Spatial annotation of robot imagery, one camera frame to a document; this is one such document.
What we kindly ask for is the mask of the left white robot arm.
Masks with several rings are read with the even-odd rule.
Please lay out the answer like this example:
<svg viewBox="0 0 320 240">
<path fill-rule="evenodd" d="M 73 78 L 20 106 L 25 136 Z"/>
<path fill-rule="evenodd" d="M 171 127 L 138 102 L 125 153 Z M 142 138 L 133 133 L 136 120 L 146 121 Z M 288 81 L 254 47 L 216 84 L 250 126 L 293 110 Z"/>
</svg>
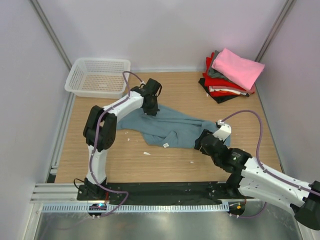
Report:
<svg viewBox="0 0 320 240">
<path fill-rule="evenodd" d="M 116 139 L 117 124 L 131 112 L 142 109 L 147 116 L 156 116 L 160 111 L 158 96 L 162 85 L 150 78 L 135 86 L 116 102 L 100 107 L 93 106 L 88 115 L 83 136 L 88 147 L 88 173 L 78 187 L 77 199 L 101 200 L 106 195 L 106 164 L 109 148 Z"/>
</svg>

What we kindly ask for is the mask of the blue-grey t shirt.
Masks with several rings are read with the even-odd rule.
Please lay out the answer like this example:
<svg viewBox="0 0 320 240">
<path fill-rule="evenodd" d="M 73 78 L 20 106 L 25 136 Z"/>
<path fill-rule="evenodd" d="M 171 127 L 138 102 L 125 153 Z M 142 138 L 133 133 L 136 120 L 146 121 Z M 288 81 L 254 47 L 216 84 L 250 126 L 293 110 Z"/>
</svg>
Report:
<svg viewBox="0 0 320 240">
<path fill-rule="evenodd" d="M 214 133 L 219 128 L 215 122 L 160 105 L 156 116 L 146 115 L 141 108 L 132 111 L 117 123 L 117 129 L 141 133 L 148 145 L 193 149 L 203 130 Z"/>
</svg>

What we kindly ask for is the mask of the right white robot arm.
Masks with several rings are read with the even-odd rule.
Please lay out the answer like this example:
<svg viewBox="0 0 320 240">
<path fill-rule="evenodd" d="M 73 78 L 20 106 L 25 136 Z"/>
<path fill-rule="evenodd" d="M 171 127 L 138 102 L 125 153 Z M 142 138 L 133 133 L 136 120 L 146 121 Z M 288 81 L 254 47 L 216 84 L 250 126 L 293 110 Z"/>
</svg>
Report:
<svg viewBox="0 0 320 240">
<path fill-rule="evenodd" d="M 320 229 L 320 183 L 290 177 L 261 162 L 239 148 L 227 147 L 222 140 L 204 130 L 195 140 L 196 150 L 211 157 L 215 166 L 229 173 L 225 192 L 259 199 L 277 206 L 305 227 Z"/>
</svg>

